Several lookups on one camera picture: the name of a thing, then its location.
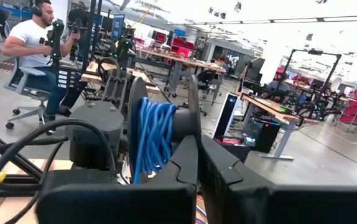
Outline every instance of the floor mat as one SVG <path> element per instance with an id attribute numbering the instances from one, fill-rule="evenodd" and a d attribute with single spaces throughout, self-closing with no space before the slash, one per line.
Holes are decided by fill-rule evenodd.
<path id="1" fill-rule="evenodd" d="M 12 72 L 14 70 L 15 60 L 10 58 L 0 62 L 0 72 Z"/>

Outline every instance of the headphones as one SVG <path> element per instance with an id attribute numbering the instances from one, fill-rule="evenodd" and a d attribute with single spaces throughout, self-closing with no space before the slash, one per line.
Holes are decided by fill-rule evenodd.
<path id="1" fill-rule="evenodd" d="M 40 10 L 39 7 L 37 6 L 32 6 L 30 12 L 35 16 L 39 16 L 39 17 L 42 16 L 42 10 Z"/>

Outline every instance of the chair wheel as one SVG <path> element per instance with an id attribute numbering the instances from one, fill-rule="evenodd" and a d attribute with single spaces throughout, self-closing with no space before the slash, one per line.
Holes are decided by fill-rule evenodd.
<path id="1" fill-rule="evenodd" d="M 19 109 L 14 109 L 14 110 L 12 111 L 12 113 L 13 113 L 14 115 L 19 115 L 19 114 L 21 113 L 21 111 L 20 111 Z"/>
<path id="2" fill-rule="evenodd" d="M 14 124 L 13 123 L 7 123 L 6 124 L 6 128 L 7 129 L 13 129 L 14 128 Z"/>

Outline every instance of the white t-shirt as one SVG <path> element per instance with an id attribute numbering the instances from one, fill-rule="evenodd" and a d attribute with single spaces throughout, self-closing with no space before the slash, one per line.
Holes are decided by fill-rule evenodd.
<path id="1" fill-rule="evenodd" d="M 40 38 L 47 40 L 47 28 L 40 27 L 30 19 L 18 23 L 9 35 L 24 41 L 26 47 L 38 47 Z M 28 55 L 20 58 L 20 66 L 49 67 L 50 65 L 47 65 L 49 60 L 50 56 L 44 57 L 42 54 Z"/>

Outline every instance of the gray floor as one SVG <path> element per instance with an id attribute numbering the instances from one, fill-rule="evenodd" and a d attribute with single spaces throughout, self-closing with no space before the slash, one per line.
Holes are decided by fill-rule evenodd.
<path id="1" fill-rule="evenodd" d="M 37 118 L 28 118 L 15 122 L 14 130 L 7 130 L 5 124 L 7 118 L 12 116 L 11 111 L 17 105 L 36 106 L 38 102 L 5 90 L 3 84 L 9 76 L 9 73 L 0 72 L 0 137 L 6 142 L 13 142 L 34 130 L 39 123 Z M 208 112 L 207 117 L 202 117 L 205 134 L 211 134 L 225 94 L 233 91 L 235 86 L 233 82 L 225 82 L 221 90 L 223 96 L 218 97 L 215 105 L 211 106 L 207 102 L 211 100 L 211 95 L 203 102 Z M 178 97 L 171 100 L 180 105 L 188 92 L 179 89 L 177 94 Z M 152 95 L 152 100 L 165 101 L 162 95 Z M 62 135 L 63 130 L 58 130 L 58 134 Z M 51 150 L 51 147 L 27 147 L 22 153 L 28 158 L 45 159 Z M 271 161 L 261 159 L 257 153 L 250 153 L 245 164 L 277 184 L 357 185 L 357 133 L 344 133 L 328 123 L 309 126 L 291 136 L 284 154 L 293 156 L 295 160 Z M 68 144 L 65 144 L 57 159 L 67 158 Z"/>

